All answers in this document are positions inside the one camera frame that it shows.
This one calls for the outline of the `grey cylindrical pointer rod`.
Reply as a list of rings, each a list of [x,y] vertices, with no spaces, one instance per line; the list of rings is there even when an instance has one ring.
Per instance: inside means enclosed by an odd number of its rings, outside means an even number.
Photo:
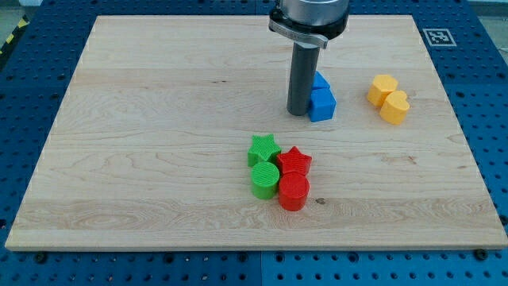
[[[295,41],[287,93],[287,111],[295,116],[307,113],[316,73],[320,48]]]

